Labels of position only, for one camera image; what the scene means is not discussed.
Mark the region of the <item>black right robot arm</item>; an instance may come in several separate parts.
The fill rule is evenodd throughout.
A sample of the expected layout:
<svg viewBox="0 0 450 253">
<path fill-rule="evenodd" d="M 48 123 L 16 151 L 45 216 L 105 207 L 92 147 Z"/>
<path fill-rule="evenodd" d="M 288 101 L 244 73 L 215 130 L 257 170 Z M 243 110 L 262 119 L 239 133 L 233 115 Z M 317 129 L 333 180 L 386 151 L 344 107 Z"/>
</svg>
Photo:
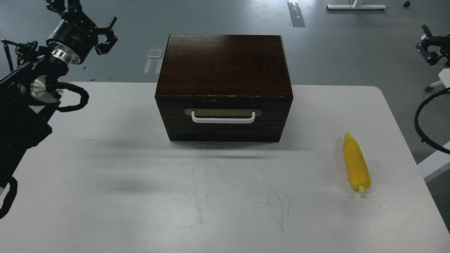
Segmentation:
<svg viewBox="0 0 450 253">
<path fill-rule="evenodd" d="M 445 60 L 442 70 L 449 71 L 449 34 L 446 35 L 432 35 L 429 27 L 422 25 L 423 35 L 421 35 L 420 42 L 415 46 L 421 57 L 430 66 L 436 65 L 441 59 Z M 432 137 L 437 137 L 437 134 L 432 134 L 432 131 L 440 127 L 449 129 L 449 120 L 445 116 L 449 116 L 449 112 L 438 112 L 443 106 L 443 109 L 449 109 L 449 105 L 444 105 L 444 102 L 449 102 L 449 84 L 439 79 L 425 87 L 425 91 L 429 95 L 416 109 L 414 114 L 414 129 L 422 143 L 426 143 L 436 151 L 441 151 L 444 154 L 449 154 L 449 149 L 444 147 L 444 141 L 434 141 Z"/>
</svg>

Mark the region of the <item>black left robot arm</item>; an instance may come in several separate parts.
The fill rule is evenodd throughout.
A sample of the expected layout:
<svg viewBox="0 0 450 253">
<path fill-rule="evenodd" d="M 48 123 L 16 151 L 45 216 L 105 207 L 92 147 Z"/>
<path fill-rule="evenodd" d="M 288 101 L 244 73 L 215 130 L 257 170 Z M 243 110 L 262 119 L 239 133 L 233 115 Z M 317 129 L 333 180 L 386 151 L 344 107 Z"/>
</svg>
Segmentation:
<svg viewBox="0 0 450 253">
<path fill-rule="evenodd" d="M 70 65 L 82 64 L 93 48 L 101 56 L 118 41 L 113 31 L 116 17 L 107 27 L 98 27 L 78 0 L 47 0 L 46 7 L 61 16 L 46 45 L 1 40 L 10 68 L 0 84 L 1 192 L 9 189 L 1 204 L 1 218 L 8 214 L 17 195 L 18 182 L 13 174 L 26 151 L 52 133 L 48 124 L 52 115 L 77 111 L 88 104 L 84 88 L 58 79 L 69 72 Z"/>
</svg>

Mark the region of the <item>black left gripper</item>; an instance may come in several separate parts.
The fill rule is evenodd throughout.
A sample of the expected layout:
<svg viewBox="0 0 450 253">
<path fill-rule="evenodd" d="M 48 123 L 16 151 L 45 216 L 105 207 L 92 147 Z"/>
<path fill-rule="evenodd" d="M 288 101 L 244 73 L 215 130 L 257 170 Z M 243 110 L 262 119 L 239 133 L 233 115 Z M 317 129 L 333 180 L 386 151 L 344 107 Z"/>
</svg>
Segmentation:
<svg viewBox="0 0 450 253">
<path fill-rule="evenodd" d="M 46 41 L 47 47 L 54 53 L 64 52 L 71 64 L 82 64 L 93 48 L 99 56 L 107 54 L 118 41 L 113 31 L 116 16 L 106 27 L 97 27 L 83 12 L 78 0 L 47 0 L 46 7 L 61 16 L 57 28 Z M 105 42 L 98 42 L 99 35 L 105 36 Z"/>
</svg>

